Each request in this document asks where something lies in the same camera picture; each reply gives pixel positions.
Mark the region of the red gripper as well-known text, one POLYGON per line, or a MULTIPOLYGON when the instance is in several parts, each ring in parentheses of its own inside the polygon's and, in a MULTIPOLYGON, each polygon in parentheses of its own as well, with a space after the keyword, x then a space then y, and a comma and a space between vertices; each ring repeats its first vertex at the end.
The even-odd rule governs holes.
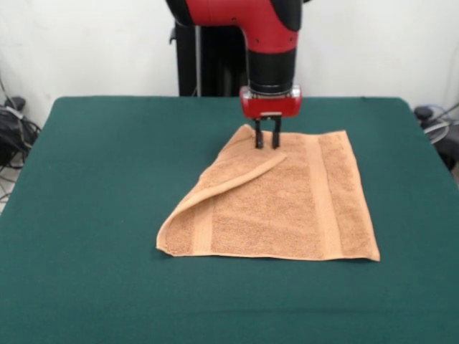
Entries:
POLYGON ((272 148, 280 147, 281 117, 297 116, 301 109, 302 92, 299 85, 294 85, 289 93, 284 95, 260 95, 253 93, 248 86, 240 89, 240 102, 244 116, 255 119, 255 147, 262 149, 264 138, 261 130, 262 118, 273 118, 275 123, 272 137, 272 148))

